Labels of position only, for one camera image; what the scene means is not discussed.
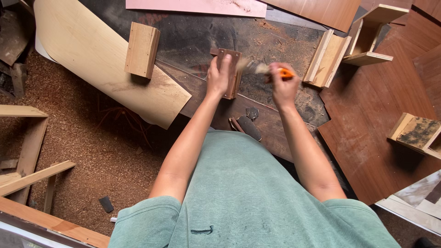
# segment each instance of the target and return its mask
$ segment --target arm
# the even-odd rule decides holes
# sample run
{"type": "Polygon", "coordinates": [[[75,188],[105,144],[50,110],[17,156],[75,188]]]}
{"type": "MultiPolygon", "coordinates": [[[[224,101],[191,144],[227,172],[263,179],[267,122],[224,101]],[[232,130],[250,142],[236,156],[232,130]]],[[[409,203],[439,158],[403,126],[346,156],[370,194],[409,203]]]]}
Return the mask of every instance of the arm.
{"type": "Polygon", "coordinates": [[[300,78],[295,76],[291,80],[282,81],[277,71],[278,68],[294,70],[285,63],[270,65],[273,78],[273,99],[279,109],[300,182],[321,202],[328,199],[346,198],[330,163],[295,108],[294,100],[300,78]]]}
{"type": "Polygon", "coordinates": [[[168,195],[181,203],[184,200],[188,180],[198,161],[214,112],[227,91],[230,62],[231,55],[226,55],[219,72],[217,57],[211,61],[207,75],[207,94],[165,157],[149,198],[168,195]]]}

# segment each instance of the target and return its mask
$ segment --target t-shirt sleeve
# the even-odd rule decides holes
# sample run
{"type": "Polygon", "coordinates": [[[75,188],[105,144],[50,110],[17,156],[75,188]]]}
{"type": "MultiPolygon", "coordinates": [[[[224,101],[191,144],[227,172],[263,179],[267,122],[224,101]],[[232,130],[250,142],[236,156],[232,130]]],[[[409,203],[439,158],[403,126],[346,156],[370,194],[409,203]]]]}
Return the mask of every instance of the t-shirt sleeve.
{"type": "Polygon", "coordinates": [[[159,196],[119,211],[108,248],[167,247],[180,209],[176,198],[159,196]]]}
{"type": "Polygon", "coordinates": [[[323,204],[343,222],[340,231],[366,247],[400,247],[377,214],[366,204],[353,199],[330,199],[323,204]]]}

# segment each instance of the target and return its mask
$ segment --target dark work surface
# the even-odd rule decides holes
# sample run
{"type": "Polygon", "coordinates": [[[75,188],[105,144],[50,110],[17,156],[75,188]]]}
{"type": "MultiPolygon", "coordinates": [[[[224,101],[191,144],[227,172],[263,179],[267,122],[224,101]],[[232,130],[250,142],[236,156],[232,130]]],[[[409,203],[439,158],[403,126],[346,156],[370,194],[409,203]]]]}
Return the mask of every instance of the dark work surface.
{"type": "MultiPolygon", "coordinates": [[[[172,11],[126,10],[125,0],[80,0],[101,20],[128,41],[131,22],[161,31],[157,61],[201,78],[206,77],[212,57],[209,49],[220,47],[242,52],[243,57],[267,64],[275,61],[293,66],[302,77],[323,31],[264,19],[228,17],[172,11]]],[[[271,85],[262,75],[243,75],[239,93],[274,106],[271,85]]],[[[320,126],[329,120],[318,88],[301,85],[296,105],[303,120],[320,126]]]]}

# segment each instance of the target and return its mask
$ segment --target forearm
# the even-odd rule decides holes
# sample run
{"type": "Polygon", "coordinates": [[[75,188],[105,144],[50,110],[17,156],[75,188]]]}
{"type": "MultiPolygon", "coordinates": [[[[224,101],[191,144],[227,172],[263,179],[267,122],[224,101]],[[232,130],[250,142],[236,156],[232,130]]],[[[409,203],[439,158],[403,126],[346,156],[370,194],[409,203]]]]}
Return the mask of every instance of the forearm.
{"type": "Polygon", "coordinates": [[[328,159],[309,133],[295,105],[281,107],[279,112],[295,169],[305,189],[320,201],[346,198],[328,159]]]}
{"type": "Polygon", "coordinates": [[[218,97],[207,96],[202,101],[165,157],[149,198],[169,195],[182,203],[218,104],[218,97]]]}

